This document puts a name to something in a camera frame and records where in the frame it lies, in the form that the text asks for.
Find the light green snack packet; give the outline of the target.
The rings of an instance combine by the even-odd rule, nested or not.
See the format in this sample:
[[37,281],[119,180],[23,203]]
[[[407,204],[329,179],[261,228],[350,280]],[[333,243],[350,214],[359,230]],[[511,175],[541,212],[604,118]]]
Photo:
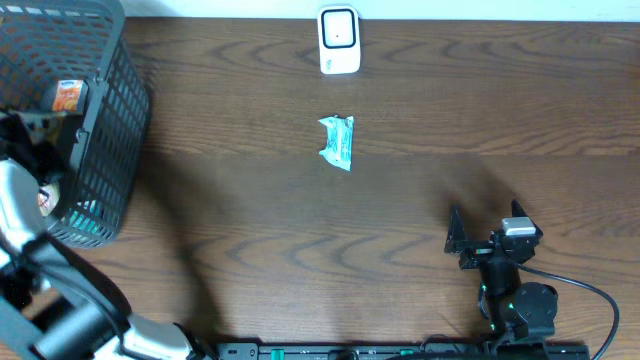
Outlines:
[[332,166],[350,171],[352,165],[354,117],[326,117],[320,119],[319,123],[324,125],[327,130],[326,146],[319,154]]

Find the orange juice carton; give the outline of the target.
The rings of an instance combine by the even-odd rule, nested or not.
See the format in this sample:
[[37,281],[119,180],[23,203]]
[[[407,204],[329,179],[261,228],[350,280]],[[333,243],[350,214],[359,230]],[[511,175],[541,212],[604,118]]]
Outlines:
[[54,92],[51,109],[54,112],[82,114],[87,94],[88,85],[84,80],[60,80]]

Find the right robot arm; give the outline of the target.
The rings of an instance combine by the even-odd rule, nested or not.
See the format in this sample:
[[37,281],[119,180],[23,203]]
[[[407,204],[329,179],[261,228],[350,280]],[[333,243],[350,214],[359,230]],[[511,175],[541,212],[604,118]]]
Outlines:
[[511,202],[511,215],[485,241],[470,239],[458,209],[451,209],[444,251],[459,256],[460,269],[480,272],[479,307],[500,343],[532,343],[555,334],[557,291],[539,282],[523,282],[519,273],[519,267],[535,256],[542,236],[516,200]]

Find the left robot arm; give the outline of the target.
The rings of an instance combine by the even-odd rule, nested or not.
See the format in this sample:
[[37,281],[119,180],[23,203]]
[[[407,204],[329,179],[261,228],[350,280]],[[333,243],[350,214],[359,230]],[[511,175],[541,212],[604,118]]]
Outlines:
[[59,242],[38,205],[65,173],[30,128],[56,113],[1,112],[1,339],[25,359],[214,359],[176,324],[135,314],[119,288]]

